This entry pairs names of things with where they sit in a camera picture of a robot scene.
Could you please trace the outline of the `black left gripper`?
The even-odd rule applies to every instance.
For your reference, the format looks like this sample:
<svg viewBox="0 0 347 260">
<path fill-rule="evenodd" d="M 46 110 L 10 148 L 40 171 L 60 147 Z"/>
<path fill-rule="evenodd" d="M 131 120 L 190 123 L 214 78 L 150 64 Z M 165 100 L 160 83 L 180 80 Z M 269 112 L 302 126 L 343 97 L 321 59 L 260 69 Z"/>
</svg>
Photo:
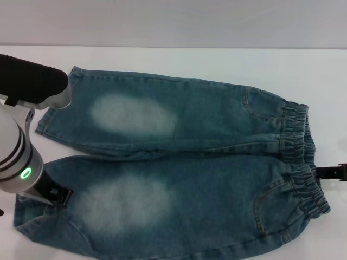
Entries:
<svg viewBox="0 0 347 260">
<path fill-rule="evenodd" d="M 46 170 L 43 170 L 39 180 L 34 185 L 34 190 L 40 195 L 40 199 L 45 203 L 51 203 L 58 208 L 66 208 L 73 190 L 62 187 L 55 182 Z"/>
</svg>

